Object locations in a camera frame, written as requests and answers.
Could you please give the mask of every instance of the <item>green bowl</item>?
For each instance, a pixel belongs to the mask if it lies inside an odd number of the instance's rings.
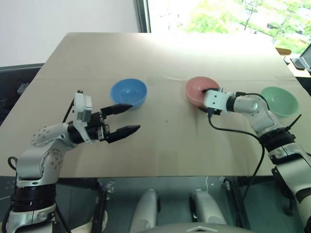
[[[295,96],[276,86],[266,87],[261,91],[270,107],[279,118],[290,117],[298,112],[299,104]]]

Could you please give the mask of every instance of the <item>pink bowl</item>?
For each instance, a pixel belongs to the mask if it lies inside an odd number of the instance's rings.
[[[207,77],[195,77],[190,79],[186,84],[186,94],[189,101],[195,106],[203,106],[204,96],[202,90],[208,88],[219,88],[219,85]]]

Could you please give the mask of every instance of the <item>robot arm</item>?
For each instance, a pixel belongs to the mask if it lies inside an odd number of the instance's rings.
[[[224,93],[222,89],[208,89],[204,106],[220,113],[237,112],[244,115],[268,151],[275,168],[272,173],[285,192],[295,198],[305,232],[311,232],[311,157],[294,141],[289,133],[269,110],[266,101],[257,94]]]
[[[125,112],[131,105],[117,104],[91,113],[91,97],[76,93],[74,118],[69,123],[44,127],[35,133],[30,147],[16,163],[16,188],[11,196],[7,221],[3,233],[20,232],[21,227],[51,220],[57,210],[55,188],[63,158],[78,144],[95,140],[108,143],[123,139],[140,126],[126,126],[111,133],[104,119],[111,114]]]

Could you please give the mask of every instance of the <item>wall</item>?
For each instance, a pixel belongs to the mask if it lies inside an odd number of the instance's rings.
[[[0,0],[0,67],[44,63],[68,32],[138,32],[133,0]]]

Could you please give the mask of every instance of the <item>floor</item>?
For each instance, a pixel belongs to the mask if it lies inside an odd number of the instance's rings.
[[[226,198],[220,177],[210,177],[210,194],[220,206],[229,225],[233,225],[233,212]],[[0,177],[0,199],[10,195],[14,178]],[[189,196],[195,189],[206,190],[205,177],[154,177],[100,179],[102,183],[113,180],[115,192],[107,204],[108,224],[105,232],[128,232],[132,214],[140,196],[155,189],[161,198],[158,225],[191,222]],[[57,185],[56,201],[70,228],[86,223],[92,217],[96,194],[92,190]],[[9,199],[0,200],[0,219],[9,205]],[[286,216],[282,208],[287,200],[282,197],[274,182],[253,185],[245,200],[251,229],[258,233],[303,232],[299,217]]]

